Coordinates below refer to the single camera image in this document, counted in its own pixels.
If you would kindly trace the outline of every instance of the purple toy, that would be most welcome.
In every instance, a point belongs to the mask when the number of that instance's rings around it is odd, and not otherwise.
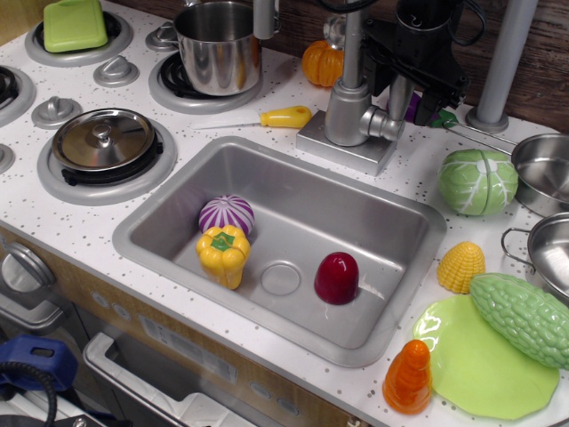
[[[199,228],[202,233],[211,227],[223,228],[226,225],[233,225],[249,236],[254,223],[255,215],[251,206],[242,198],[234,195],[213,198],[199,214]]]

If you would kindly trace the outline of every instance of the orange pumpkin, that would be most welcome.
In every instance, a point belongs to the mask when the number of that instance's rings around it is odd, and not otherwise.
[[[302,55],[302,72],[310,83],[332,87],[344,65],[344,52],[336,51],[325,40],[317,40]]]

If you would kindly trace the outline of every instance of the green plate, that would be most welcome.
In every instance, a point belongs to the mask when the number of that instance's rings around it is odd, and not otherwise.
[[[515,420],[547,406],[559,371],[512,346],[480,316],[470,295],[430,305],[413,329],[430,349],[433,389],[480,416]]]
[[[69,52],[103,46],[108,41],[99,0],[61,0],[44,8],[47,52]]]

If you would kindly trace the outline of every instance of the white speckled countertop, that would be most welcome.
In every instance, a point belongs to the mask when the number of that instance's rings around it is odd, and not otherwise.
[[[145,38],[164,19],[117,4],[102,3],[105,10],[126,19],[134,30],[132,43],[121,53],[140,69],[139,78],[130,85],[109,89],[95,84],[92,74],[100,64],[78,68],[40,65],[25,54],[25,36],[0,47],[0,65],[22,70],[36,84],[36,98],[32,107],[23,116],[0,128],[0,142],[12,148],[16,157],[14,165],[0,175],[0,225],[142,300],[152,302],[157,308],[183,319],[199,331],[372,425],[535,427],[560,423],[569,418],[569,406],[566,405],[569,382],[565,371],[561,372],[560,383],[549,405],[515,422],[466,414],[436,393],[429,407],[421,414],[400,415],[386,404],[381,394],[381,384],[391,360],[412,339],[414,322],[431,303],[453,296],[437,283],[436,278],[438,261],[451,247],[465,240],[475,242],[485,253],[487,271],[525,277],[523,266],[502,254],[501,233],[509,227],[530,229],[540,219],[539,216],[514,201],[504,212],[493,216],[465,217],[451,211],[437,192],[436,173],[445,156],[456,149],[482,147],[442,130],[408,125],[385,171],[373,177],[298,151],[295,148],[294,130],[246,127],[192,131],[189,125],[199,120],[200,116],[167,110],[157,104],[148,92],[151,69],[170,53],[149,50]],[[264,86],[245,108],[263,111],[303,104],[313,112],[326,110],[328,90],[316,88],[306,81],[299,59],[265,49],[263,68]],[[353,369],[335,366],[184,286],[121,257],[111,243],[112,233],[117,224],[144,202],[148,195],[116,205],[88,207],[59,201],[43,189],[36,174],[36,162],[40,150],[55,131],[34,127],[30,115],[35,106],[54,95],[74,99],[84,111],[131,109],[159,122],[170,131],[177,145],[178,162],[173,173],[211,139],[234,134],[435,207],[446,219],[447,234],[437,259],[433,261],[411,306],[401,319],[387,351],[368,367]],[[380,105],[385,103],[383,98],[377,101]],[[463,118],[468,110],[468,107],[462,107],[457,116]],[[505,136],[513,141],[521,141],[534,134],[550,132],[554,131],[510,119]],[[512,237],[511,241],[514,242],[511,244],[513,247],[520,248],[525,254],[523,235]]]

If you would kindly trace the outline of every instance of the pot lid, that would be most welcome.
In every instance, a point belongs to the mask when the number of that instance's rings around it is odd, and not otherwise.
[[[64,124],[53,136],[52,153],[76,171],[108,171],[139,159],[154,139],[154,127],[144,116],[128,109],[96,109]]]

